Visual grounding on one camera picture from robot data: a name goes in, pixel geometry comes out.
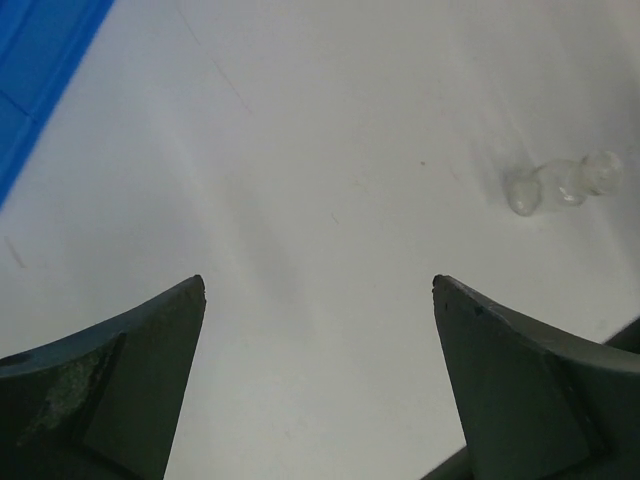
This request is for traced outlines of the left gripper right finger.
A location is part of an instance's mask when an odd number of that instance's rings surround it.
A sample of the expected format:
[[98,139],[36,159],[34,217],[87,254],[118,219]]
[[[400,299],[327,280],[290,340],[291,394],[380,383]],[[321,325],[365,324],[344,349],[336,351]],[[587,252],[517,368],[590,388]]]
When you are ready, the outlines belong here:
[[435,479],[635,479],[639,325],[595,343],[444,275],[434,316],[466,444]]

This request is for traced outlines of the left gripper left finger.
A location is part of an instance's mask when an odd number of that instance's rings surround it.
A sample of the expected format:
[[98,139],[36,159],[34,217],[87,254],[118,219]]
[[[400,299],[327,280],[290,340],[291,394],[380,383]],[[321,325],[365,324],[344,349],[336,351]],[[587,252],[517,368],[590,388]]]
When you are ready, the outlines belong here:
[[164,477],[205,313],[188,278],[1,361],[4,479]]

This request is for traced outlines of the blue divided plastic bin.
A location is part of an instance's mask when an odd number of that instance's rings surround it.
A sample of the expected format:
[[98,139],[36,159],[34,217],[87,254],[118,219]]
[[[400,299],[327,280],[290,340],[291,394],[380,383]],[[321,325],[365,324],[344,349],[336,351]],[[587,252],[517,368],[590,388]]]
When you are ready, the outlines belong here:
[[1,199],[6,200],[111,0],[1,3]]

